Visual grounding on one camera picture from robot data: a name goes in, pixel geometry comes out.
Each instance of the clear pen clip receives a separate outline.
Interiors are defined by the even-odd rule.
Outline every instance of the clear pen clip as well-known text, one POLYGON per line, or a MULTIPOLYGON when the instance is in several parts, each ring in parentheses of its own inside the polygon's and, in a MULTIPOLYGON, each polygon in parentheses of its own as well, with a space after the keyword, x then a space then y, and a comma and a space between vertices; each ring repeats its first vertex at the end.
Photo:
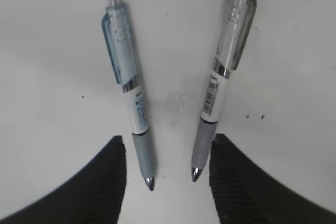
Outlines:
POLYGON ((232 70, 236 70, 240 61, 240 58, 243 54, 245 43, 248 37, 248 34, 251 29, 252 21, 254 18, 254 14, 257 9, 257 0, 247 0, 247 10, 243 23, 243 27, 239 34, 239 39, 237 42, 237 47, 233 56, 233 65, 232 70))

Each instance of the clear pen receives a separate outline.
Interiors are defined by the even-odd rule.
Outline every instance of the clear pen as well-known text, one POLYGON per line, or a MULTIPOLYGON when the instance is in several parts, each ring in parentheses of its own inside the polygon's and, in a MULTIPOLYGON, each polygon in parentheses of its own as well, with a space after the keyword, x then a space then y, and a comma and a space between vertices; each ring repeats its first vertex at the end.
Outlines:
POLYGON ((140 172, 152 191, 155 176, 153 143, 148 131, 141 85, 138 82, 126 4, 122 0, 109 0, 102 19, 102 29, 114 75, 117 83, 122 86, 128 107, 140 172))
POLYGON ((256 8, 256 0, 228 0, 227 2, 193 149, 192 180, 194 182, 206 165, 230 74, 239 64, 256 8))

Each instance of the blue pen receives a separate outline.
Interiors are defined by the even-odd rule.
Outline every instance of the blue pen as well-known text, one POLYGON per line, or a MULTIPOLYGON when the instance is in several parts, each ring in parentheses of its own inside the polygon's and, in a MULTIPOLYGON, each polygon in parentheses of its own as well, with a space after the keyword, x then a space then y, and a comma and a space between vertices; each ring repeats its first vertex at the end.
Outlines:
POLYGON ((122 86, 128 106, 132 136, 138 156, 140 172, 146 185, 154 190, 154 149, 148 131, 145 106, 134 61, 132 35, 126 5, 122 0, 109 0, 102 29, 118 84, 122 86))

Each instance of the barcode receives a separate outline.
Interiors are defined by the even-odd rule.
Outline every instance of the barcode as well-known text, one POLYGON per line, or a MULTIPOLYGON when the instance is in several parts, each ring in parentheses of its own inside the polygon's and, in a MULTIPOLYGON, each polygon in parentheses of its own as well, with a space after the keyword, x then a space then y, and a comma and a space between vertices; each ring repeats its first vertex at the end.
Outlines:
POLYGON ((138 97, 138 101, 135 103, 137 105, 137 113, 140 124, 146 124, 146 115, 145 115, 145 109, 143 105, 142 96, 138 97))
POLYGON ((209 116, 211 116, 212 114, 212 109, 214 107, 214 103, 216 100, 217 90, 218 90, 218 82, 213 83, 210 80, 203 107, 203 111, 207 113, 209 116))

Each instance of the pen clip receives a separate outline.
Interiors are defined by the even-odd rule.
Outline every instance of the pen clip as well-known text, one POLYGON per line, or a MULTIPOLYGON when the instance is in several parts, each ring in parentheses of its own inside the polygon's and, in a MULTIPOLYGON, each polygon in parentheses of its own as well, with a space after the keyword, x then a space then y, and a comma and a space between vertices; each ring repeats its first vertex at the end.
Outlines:
POLYGON ((254 14, 256 13, 256 9, 257 9, 257 0, 247 0, 246 15, 245 15, 243 27, 240 31, 236 51, 233 57, 234 60, 233 60, 232 70, 236 70, 238 67, 238 63, 243 54, 245 43, 246 43, 249 31, 251 29, 254 14))
POLYGON ((111 22, 109 15, 106 13, 101 21, 101 26, 104 33, 104 38, 107 46, 107 51, 109 52, 110 60, 113 67, 114 76, 116 77, 117 84, 121 83, 121 73, 120 66, 118 62, 117 55, 113 46, 112 33, 111 33, 111 22))

